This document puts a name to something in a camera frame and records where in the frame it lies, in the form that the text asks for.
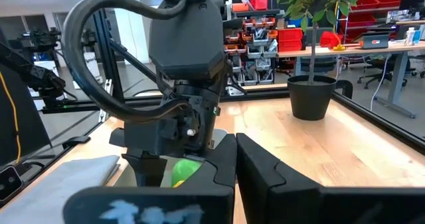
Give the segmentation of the grey cloth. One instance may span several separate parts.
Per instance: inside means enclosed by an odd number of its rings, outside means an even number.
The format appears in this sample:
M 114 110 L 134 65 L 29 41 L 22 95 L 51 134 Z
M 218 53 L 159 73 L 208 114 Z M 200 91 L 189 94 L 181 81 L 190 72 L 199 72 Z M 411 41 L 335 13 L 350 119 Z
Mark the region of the grey cloth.
M 64 224 L 66 201 L 88 187 L 103 185 L 116 170 L 118 156 L 72 160 L 60 164 L 35 186 L 0 211 L 0 224 Z

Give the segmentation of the shelf with red bins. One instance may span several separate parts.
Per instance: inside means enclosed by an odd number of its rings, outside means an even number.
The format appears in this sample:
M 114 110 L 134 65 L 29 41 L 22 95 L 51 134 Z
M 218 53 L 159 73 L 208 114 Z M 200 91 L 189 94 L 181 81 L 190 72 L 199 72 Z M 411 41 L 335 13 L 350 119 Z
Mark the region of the shelf with red bins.
M 347 46 L 355 42 L 355 35 L 361 34 L 367 28 L 377 24 L 374 14 L 385 11 L 395 11 L 400 8 L 402 0 L 359 0 L 348 16 L 342 15 L 338 20 L 339 31 L 335 33 L 332 28 L 328 31 L 318 31 L 317 38 L 321 47 L 332 50 L 343 45 Z M 253 17 L 261 15 L 276 15 L 280 12 L 276 0 L 232 0 L 230 10 L 241 17 Z M 290 20 L 294 28 L 276 28 L 271 31 L 269 37 L 278 42 L 277 48 L 280 53 L 300 51 L 307 44 L 307 36 L 311 34 L 308 29 L 302 31 L 301 19 Z

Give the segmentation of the clear plastic bottle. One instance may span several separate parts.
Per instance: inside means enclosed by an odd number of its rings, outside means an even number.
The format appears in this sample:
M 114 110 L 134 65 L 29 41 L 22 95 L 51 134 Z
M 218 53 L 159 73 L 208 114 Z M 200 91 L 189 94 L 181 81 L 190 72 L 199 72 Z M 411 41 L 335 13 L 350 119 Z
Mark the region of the clear plastic bottle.
M 414 44 L 414 35 L 415 35 L 415 28 L 414 27 L 409 27 L 407 32 L 406 32 L 406 38 L 405 38 L 405 42 L 404 45 L 405 46 L 412 46 Z

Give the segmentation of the wooden top desk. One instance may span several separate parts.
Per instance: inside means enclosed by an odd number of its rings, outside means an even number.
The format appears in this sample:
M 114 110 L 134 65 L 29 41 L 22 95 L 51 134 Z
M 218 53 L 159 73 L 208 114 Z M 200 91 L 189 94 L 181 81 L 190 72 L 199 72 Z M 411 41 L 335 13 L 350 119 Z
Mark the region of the wooden top desk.
M 382 102 L 386 105 L 392 106 L 397 110 L 404 112 L 405 114 L 411 116 L 412 113 L 408 112 L 408 110 L 403 109 L 402 107 L 395 104 L 398 95 L 400 94 L 400 89 L 402 86 L 402 80 L 404 77 L 404 71 L 407 65 L 408 52 L 413 50 L 425 49 L 425 41 L 420 41 L 417 45 L 405 46 L 402 43 L 389 43 L 388 48 L 386 49 L 361 49 L 359 45 L 347 45 L 347 48 L 343 51 L 334 51 L 329 48 L 321 48 L 316 47 L 316 55 L 315 58 L 319 57 L 328 57 L 328 56 L 349 56 L 349 55 L 368 55 L 375 53 L 398 53 L 400 56 L 396 59 L 396 63 L 394 66 L 394 76 L 392 78 L 392 84 L 390 88 L 390 93 L 388 94 L 388 98 L 383 100 Z M 311 56 L 311 47 L 306 47 L 304 50 L 300 51 L 288 51 L 288 52 L 280 52 L 278 53 L 280 58 L 284 57 L 296 57 L 296 58 L 310 58 Z M 295 65 L 294 75 L 308 75 L 301 73 L 301 64 Z

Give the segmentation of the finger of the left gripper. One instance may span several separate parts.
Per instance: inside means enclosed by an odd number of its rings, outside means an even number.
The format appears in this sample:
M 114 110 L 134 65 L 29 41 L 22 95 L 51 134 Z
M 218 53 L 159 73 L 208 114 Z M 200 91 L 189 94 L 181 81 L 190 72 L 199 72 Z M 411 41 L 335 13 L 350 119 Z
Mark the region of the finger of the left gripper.
M 152 155 L 143 150 L 127 150 L 122 154 L 132 167 L 138 187 L 159 187 L 167 165 L 167 160 L 157 155 Z

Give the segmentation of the black office chair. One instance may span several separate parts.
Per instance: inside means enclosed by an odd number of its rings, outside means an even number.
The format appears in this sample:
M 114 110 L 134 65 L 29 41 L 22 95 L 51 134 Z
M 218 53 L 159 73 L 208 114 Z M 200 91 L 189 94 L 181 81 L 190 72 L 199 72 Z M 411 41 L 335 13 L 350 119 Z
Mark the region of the black office chair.
M 381 70 L 381 72 L 378 73 L 378 74 L 370 74 L 370 75 L 366 75 L 366 76 L 361 76 L 357 80 L 357 83 L 358 84 L 362 83 L 362 79 L 364 79 L 364 78 L 370 78 L 370 80 L 367 81 L 364 85 L 364 89 L 368 89 L 369 84 L 373 81 L 376 81 L 376 80 L 380 81 L 381 78 L 382 78 L 382 75 L 384 75 L 385 80 L 391 81 L 397 56 L 398 55 L 391 56 L 387 61 L 386 61 L 385 58 L 384 59 L 369 59 L 369 60 L 367 60 L 366 63 L 370 65 L 370 68 L 378 68 L 378 69 Z

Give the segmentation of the black plant pot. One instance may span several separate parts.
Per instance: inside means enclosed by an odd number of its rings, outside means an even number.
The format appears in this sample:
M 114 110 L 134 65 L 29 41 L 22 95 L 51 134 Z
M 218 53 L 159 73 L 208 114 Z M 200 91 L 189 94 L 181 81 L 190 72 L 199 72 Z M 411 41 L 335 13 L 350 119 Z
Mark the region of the black plant pot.
M 316 121 L 325 117 L 337 81 L 328 76 L 315 75 L 313 84 L 308 75 L 288 78 L 292 114 L 301 120 Z

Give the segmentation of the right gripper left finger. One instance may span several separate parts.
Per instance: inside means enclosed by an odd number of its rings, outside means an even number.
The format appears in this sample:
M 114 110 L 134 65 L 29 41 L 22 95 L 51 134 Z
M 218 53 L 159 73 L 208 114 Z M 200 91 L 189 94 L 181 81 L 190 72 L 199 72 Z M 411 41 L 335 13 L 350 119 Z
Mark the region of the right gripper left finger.
M 90 187 L 65 203 L 65 224 L 232 224 L 237 141 L 227 134 L 178 187 Z

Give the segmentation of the black panel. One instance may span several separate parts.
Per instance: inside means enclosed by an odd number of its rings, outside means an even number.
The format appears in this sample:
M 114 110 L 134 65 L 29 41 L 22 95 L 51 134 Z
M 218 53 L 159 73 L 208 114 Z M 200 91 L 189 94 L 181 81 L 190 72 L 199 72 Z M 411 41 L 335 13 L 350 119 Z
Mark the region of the black panel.
M 0 166 L 50 144 L 27 85 L 0 65 Z

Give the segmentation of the black table clamp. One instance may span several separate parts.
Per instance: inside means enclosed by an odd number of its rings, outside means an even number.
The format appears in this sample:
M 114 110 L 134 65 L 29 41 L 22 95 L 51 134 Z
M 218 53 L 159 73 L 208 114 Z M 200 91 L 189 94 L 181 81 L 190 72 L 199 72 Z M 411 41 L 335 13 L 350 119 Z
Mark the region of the black table clamp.
M 62 143 L 62 147 L 64 149 L 74 147 L 78 144 L 85 144 L 90 141 L 90 136 L 75 136 L 73 138 L 69 138 L 67 141 Z

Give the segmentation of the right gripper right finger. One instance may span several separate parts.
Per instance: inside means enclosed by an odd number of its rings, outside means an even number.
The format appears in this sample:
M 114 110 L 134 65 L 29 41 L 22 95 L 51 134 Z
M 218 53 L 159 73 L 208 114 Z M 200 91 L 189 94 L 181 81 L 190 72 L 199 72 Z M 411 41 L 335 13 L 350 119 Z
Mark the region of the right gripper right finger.
M 425 188 L 325 187 L 237 134 L 248 224 L 425 224 Z

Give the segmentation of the green toy produce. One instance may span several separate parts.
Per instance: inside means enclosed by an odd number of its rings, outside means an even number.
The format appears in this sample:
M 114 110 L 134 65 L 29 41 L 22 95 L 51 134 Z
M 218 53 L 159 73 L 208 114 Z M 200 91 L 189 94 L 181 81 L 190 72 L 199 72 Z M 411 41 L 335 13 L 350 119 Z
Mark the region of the green toy produce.
M 182 159 L 179 160 L 172 171 L 171 186 L 180 180 L 186 180 L 191 177 L 200 167 L 202 163 L 198 161 Z

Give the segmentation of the grey laptop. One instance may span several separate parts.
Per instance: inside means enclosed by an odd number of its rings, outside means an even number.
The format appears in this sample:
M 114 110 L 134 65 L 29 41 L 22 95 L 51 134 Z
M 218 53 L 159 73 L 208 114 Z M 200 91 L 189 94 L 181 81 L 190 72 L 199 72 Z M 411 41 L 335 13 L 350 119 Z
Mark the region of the grey laptop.
M 389 33 L 365 33 L 361 36 L 362 49 L 386 49 L 388 48 Z

